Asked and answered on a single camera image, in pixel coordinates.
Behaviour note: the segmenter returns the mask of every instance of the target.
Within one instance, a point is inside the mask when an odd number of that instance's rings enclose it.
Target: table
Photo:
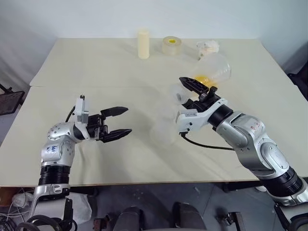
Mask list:
[[[197,40],[183,40],[183,44],[187,45],[186,51],[190,53],[170,57],[159,54],[157,50],[145,61],[137,59],[133,51],[121,49],[123,53],[120,53],[118,46],[113,46],[118,52],[116,59],[110,52],[110,44],[118,41],[133,44],[134,40],[57,41],[31,82],[33,87],[0,148],[0,185],[37,185],[40,150],[46,142],[46,133],[53,124],[65,120],[80,94],[89,100],[90,114],[118,105],[128,107],[128,112],[108,118],[106,122],[110,130],[132,128],[133,132],[111,143],[84,141],[78,144],[70,174],[73,186],[255,180],[233,151],[197,147],[176,133],[173,135],[175,142],[171,145],[157,145],[150,135],[157,118],[161,117],[157,111],[172,108],[166,101],[170,84],[177,83],[178,77],[187,73],[187,68],[196,62],[196,54],[192,54],[195,53],[193,44]],[[151,44],[158,46],[160,40],[154,41]],[[220,43],[221,52],[231,64],[232,76],[219,85],[217,94],[228,99],[229,107],[234,110],[260,118],[290,165],[300,176],[308,176],[308,105],[304,97],[257,40],[227,39],[220,40]],[[113,60],[122,68],[108,68],[106,62],[96,59],[103,47],[111,57],[109,65]],[[76,58],[78,53],[84,54],[82,59],[89,65],[79,69],[88,79],[70,72],[69,67],[73,68],[74,62],[81,64],[80,57],[83,55]],[[54,76],[50,80],[52,69]],[[210,126],[189,134],[189,137],[200,143],[228,146]]]

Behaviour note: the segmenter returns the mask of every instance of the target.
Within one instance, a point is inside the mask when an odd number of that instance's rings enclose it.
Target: tape roll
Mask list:
[[[162,52],[166,55],[177,55],[181,53],[182,40],[174,37],[168,36],[163,39]]]

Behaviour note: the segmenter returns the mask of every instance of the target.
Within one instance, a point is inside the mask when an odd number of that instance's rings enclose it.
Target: floor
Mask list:
[[[115,185],[99,187],[97,218],[109,212],[119,213],[136,205],[144,211],[146,228],[168,228],[174,202],[189,203],[202,214],[209,231],[236,231],[235,225],[221,226],[215,219],[217,210],[241,212],[247,231],[283,231],[273,210],[273,201],[265,192],[254,188],[225,193],[212,183],[172,183]],[[92,230],[93,220],[78,226]]]

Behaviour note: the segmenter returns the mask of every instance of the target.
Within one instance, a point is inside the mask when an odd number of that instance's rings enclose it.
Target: plastic cup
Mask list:
[[[227,59],[218,53],[205,55],[189,74],[190,78],[198,80],[208,88],[217,87],[218,83],[229,79],[230,76],[231,68]]]

